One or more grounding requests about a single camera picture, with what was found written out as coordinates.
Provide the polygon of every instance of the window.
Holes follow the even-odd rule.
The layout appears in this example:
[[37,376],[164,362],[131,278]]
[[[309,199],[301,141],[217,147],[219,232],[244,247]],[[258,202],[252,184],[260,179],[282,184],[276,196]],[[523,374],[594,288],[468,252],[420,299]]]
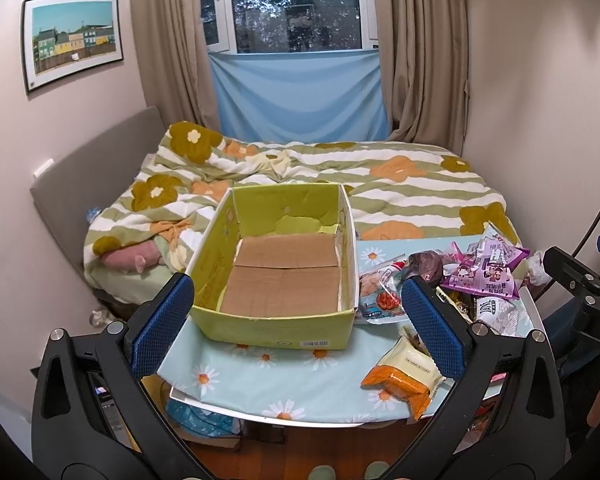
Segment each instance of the window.
[[373,48],[373,0],[200,0],[210,50],[238,54]]

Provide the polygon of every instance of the headboard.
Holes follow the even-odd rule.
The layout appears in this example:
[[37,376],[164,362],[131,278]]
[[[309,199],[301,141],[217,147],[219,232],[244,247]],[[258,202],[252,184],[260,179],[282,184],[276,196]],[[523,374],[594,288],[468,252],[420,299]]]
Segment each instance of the headboard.
[[82,277],[87,211],[107,208],[125,192],[165,130],[158,109],[147,108],[56,162],[31,187],[40,217]]

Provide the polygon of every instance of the pink pillow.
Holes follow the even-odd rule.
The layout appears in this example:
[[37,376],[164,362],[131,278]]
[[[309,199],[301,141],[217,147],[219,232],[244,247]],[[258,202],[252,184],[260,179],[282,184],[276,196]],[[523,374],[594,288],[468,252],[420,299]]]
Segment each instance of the pink pillow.
[[109,269],[134,270],[138,274],[142,274],[149,267],[158,264],[164,265],[164,260],[154,240],[110,251],[103,254],[100,261]]

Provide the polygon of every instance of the striped duvet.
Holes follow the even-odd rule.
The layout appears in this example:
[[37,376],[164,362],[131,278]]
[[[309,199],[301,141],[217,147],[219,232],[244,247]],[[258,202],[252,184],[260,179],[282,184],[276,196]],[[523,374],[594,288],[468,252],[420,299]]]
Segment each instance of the striped duvet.
[[153,160],[92,223],[86,277],[102,254],[156,239],[165,264],[182,270],[222,196],[233,186],[338,182],[358,237],[391,240],[481,234],[491,221],[513,241],[506,203],[470,165],[435,146],[402,142],[243,144],[192,123],[170,127]]

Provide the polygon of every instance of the painting of houses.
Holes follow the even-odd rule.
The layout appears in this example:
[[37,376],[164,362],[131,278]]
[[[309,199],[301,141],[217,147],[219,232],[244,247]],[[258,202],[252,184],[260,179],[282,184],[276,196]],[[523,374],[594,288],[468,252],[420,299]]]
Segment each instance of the painting of houses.
[[118,0],[26,0],[22,12],[27,92],[123,59]]

